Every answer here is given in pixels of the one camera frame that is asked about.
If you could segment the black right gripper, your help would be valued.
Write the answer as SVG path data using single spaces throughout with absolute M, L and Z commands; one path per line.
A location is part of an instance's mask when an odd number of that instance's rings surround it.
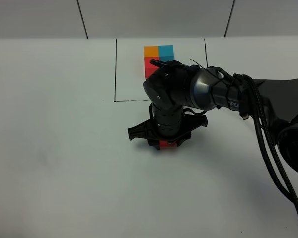
M 148 120 L 128 128 L 128 137 L 129 140 L 146 139 L 148 145 L 156 150 L 160 150 L 160 141 L 176 142 L 180 147 L 191 139 L 192 131 L 208 125 L 204 111 L 196 113 L 180 105 L 164 110 L 151 103 L 149 115 Z

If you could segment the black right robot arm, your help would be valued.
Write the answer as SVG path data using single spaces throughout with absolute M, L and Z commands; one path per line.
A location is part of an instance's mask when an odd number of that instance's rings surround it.
M 229 75 L 219 67 L 187 66 L 178 61 L 150 60 L 157 70 L 143 83 L 151 100 L 150 118 L 128 129 L 130 139 L 180 145 L 191 132 L 207 126 L 205 112 L 228 108 L 243 119 L 253 115 L 254 89 L 259 92 L 272 142 L 286 163 L 298 172 L 298 79 L 262 80 Z

